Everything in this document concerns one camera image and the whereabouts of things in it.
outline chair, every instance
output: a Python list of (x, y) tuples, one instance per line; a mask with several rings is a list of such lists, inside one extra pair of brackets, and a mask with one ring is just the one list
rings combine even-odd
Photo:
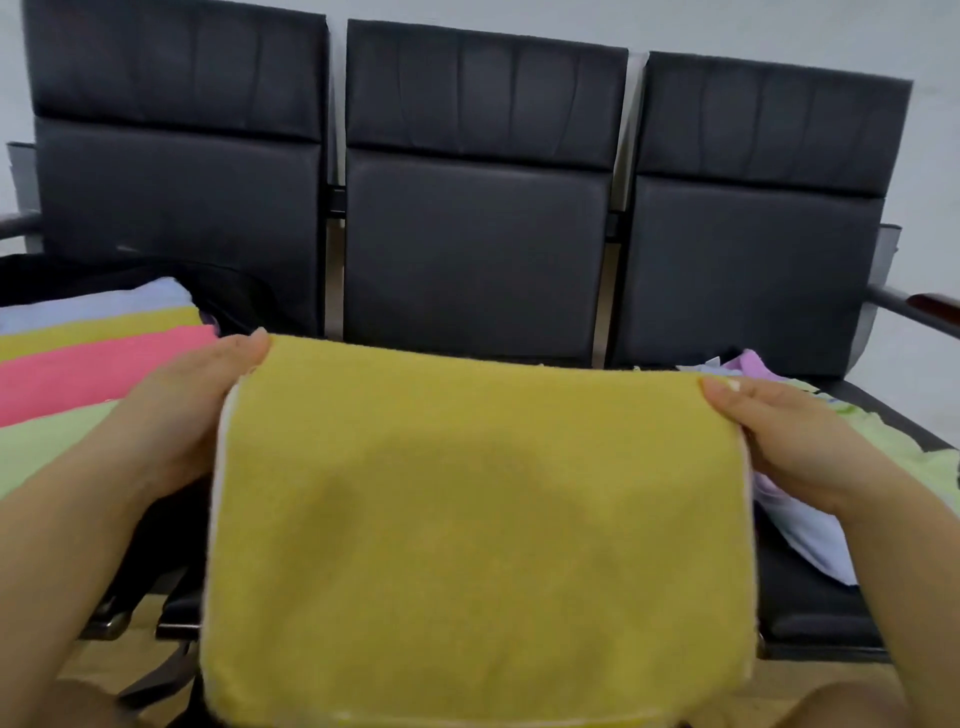
[[(42, 212), (0, 218), (0, 238), (42, 232), (44, 255), (78, 265), (226, 268), (265, 285), (297, 332), (322, 335), (324, 16), (25, 0), (23, 23)], [(157, 569), (203, 550), (207, 500), (197, 484), (148, 511), (85, 636), (119, 636)]]
[(344, 340), (589, 366), (626, 49), (347, 38)]
[[(947, 447), (843, 380), (865, 304), (960, 337), (870, 282), (909, 95), (895, 79), (652, 53), (608, 366), (754, 349), (925, 449)], [(768, 657), (885, 659), (858, 589), (810, 566), (762, 513), (757, 547)]]

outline light green towel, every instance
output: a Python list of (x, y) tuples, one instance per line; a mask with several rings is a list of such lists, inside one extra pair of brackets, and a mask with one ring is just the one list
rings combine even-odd
[(114, 406), (115, 401), (92, 404), (0, 427), (0, 498), (80, 442)]
[(960, 488), (957, 487), (960, 452), (955, 449), (924, 452), (913, 438), (885, 424), (876, 413), (824, 395), (820, 397), (875, 448), (883, 450), (960, 515)]

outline forearm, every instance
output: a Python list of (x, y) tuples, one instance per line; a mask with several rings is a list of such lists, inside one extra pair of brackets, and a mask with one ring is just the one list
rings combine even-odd
[(960, 519), (906, 473), (841, 517), (860, 588), (923, 728), (960, 725)]
[(0, 728), (22, 728), (109, 585), (145, 503), (81, 442), (0, 500)]

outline person's left hand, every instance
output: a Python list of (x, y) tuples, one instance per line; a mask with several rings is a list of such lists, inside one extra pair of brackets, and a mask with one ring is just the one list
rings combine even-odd
[(269, 350), (261, 328), (183, 354), (134, 387), (87, 446), (125, 466), (148, 502), (169, 496), (212, 470), (224, 398)]

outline white wall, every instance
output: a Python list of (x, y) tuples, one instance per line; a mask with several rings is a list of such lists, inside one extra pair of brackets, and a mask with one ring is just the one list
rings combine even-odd
[[(884, 219), (903, 225), (890, 282), (960, 298), (957, 0), (261, 0), (325, 12), (338, 109), (349, 17), (434, 23), (914, 79)], [(0, 141), (33, 138), (18, 0), (0, 0)], [(342, 131), (343, 119), (339, 120)], [(0, 174), (0, 210), (14, 208)], [(960, 446), (960, 342), (880, 312), (850, 379)]]

